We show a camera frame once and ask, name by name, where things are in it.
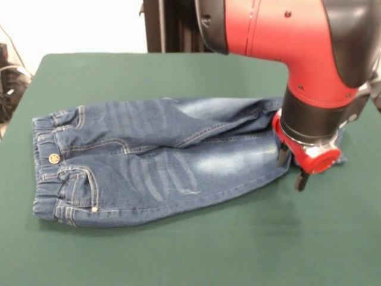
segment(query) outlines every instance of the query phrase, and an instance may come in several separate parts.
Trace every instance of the black metal frame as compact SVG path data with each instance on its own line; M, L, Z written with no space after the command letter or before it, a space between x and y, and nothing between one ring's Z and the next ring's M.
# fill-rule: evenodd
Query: black metal frame
M144 0L148 52L162 52L159 0ZM210 52L201 38L194 0L164 0L165 51Z

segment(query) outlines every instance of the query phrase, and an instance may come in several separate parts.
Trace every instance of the elastic waistband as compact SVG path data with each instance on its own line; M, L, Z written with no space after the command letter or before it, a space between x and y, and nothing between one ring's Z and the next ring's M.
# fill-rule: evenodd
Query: elastic waistband
M33 119L33 153L36 195L33 214L45 220L55 219L62 182L58 177L64 161L55 136L54 115Z

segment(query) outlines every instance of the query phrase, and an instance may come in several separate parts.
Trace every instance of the child's jeans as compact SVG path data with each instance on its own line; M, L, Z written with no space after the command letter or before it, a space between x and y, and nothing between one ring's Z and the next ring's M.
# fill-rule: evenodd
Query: child's jeans
M106 102L33 120L33 213L133 226L246 194L285 174L271 120L282 99Z

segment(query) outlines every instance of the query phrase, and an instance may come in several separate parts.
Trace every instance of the black object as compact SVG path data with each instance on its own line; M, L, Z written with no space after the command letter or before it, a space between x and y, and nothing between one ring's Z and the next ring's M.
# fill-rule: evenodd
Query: black object
M165 52L212 52L199 31L195 0L163 0L163 3ZM159 0L143 0L143 10L148 52L163 52Z
M225 0L196 0L200 33L209 49L228 54L225 28Z
M4 43L0 43L0 69L0 123L6 123L11 120L32 75L27 75L26 71L21 72L8 62L7 45Z
M143 0L148 52L161 52L160 13L158 0Z
M278 154L278 167L282 167L287 162L290 153L290 148L286 144L282 143Z
M285 134L306 144L332 140L346 107L319 108L300 101L287 87L280 125Z
M381 0L323 1L339 75L347 86L358 88L370 77L379 55Z
M295 182L295 189L297 189L299 192L303 191L305 186L307 185L309 178L310 174L306 173L305 171L303 171L303 169L301 169L301 173Z

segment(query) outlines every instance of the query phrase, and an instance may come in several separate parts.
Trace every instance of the white wall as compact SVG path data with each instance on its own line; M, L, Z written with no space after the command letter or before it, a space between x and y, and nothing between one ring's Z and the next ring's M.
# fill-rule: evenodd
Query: white wall
M3 0L0 24L27 69L35 73L50 53L147 52L141 4L142 0ZM7 42L1 31L0 41Z

